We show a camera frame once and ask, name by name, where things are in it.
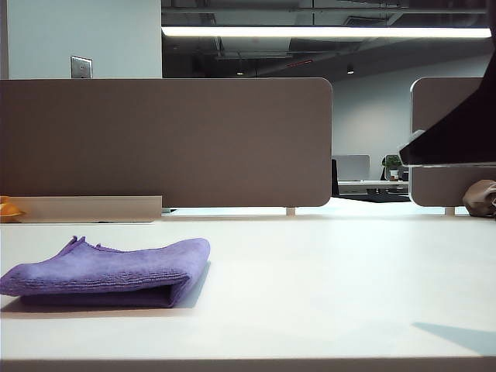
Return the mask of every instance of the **folded cloth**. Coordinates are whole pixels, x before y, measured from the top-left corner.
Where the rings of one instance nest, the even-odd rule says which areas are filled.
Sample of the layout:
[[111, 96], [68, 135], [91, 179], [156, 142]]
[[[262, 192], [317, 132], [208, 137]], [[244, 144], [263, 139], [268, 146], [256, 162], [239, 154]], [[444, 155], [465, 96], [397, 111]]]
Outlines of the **folded cloth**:
[[195, 285], [209, 253], [201, 238], [127, 252], [74, 236], [49, 260], [13, 267], [0, 278], [0, 293], [36, 305], [170, 308]]

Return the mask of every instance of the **office desk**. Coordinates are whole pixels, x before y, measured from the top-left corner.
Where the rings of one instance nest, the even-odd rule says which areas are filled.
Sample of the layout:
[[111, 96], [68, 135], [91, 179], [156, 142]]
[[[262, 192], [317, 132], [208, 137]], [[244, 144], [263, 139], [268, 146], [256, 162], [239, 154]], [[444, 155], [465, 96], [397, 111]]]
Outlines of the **office desk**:
[[368, 190], [395, 189], [408, 192], [407, 181], [338, 181], [340, 194], [366, 194]]
[[26, 308], [2, 296], [2, 371], [496, 370], [494, 220], [342, 199], [295, 217], [193, 212], [3, 225], [2, 274], [72, 235], [122, 250], [203, 236], [212, 252], [178, 308]]

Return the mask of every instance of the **potted plant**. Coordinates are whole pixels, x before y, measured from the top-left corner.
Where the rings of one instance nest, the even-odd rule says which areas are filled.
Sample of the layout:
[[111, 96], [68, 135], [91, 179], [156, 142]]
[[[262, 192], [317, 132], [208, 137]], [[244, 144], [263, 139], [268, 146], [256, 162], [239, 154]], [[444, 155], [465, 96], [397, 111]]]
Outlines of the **potted plant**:
[[382, 160], [382, 165], [386, 169], [385, 173], [391, 175], [393, 180], [398, 180], [398, 167], [401, 166], [401, 160], [398, 155], [386, 155]]

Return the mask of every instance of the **exposed ceiling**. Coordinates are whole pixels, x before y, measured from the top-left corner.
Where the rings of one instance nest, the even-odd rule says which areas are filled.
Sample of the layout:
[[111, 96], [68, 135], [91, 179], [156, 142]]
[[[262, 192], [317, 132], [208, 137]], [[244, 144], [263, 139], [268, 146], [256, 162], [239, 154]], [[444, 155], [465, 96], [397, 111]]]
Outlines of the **exposed ceiling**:
[[[485, 0], [162, 0], [162, 26], [482, 27], [487, 25], [485, 6]], [[371, 62], [376, 60], [389, 64], [403, 60], [401, 66], [392, 63], [392, 67], [405, 68], [420, 53], [450, 59], [491, 50], [489, 40], [163, 36], [164, 77], [168, 78], [226, 78], [240, 71], [244, 77], [308, 76], [323, 61], [341, 71], [349, 63], [361, 65], [362, 74], [368, 74], [373, 73]]]

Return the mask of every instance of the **brown bag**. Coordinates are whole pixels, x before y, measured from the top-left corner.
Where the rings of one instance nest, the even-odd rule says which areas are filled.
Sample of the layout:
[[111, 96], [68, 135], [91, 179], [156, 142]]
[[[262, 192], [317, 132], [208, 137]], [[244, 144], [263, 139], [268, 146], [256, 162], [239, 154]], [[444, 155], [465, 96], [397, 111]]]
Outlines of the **brown bag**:
[[463, 205], [475, 217], [496, 213], [496, 181], [481, 180], [470, 186], [463, 196]]

